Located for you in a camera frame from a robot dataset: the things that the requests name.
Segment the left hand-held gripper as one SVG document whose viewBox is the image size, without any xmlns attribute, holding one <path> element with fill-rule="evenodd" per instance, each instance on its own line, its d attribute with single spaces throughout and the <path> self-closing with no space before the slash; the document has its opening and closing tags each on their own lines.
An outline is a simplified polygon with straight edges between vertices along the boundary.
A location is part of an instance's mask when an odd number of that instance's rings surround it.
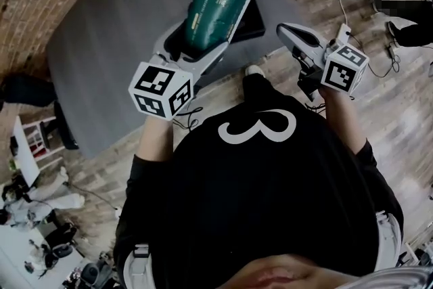
<svg viewBox="0 0 433 289">
<path fill-rule="evenodd" d="M 138 65 L 128 92 L 139 112 L 172 120 L 196 96 L 197 80 L 223 57 L 227 41 L 200 53 L 186 41 L 185 28 L 186 20 L 167 29 L 151 58 Z"/>
</svg>

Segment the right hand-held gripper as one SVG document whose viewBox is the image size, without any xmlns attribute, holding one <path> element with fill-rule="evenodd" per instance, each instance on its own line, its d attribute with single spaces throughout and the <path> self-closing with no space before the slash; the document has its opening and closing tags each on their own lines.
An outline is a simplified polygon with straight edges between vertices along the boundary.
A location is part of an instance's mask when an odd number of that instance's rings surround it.
<svg viewBox="0 0 433 289">
<path fill-rule="evenodd" d="M 300 62 L 297 85 L 311 101 L 321 86 L 351 95 L 362 81 L 369 58 L 350 43 L 321 42 L 310 28 L 292 23 L 278 24 L 276 33 Z"/>
</svg>

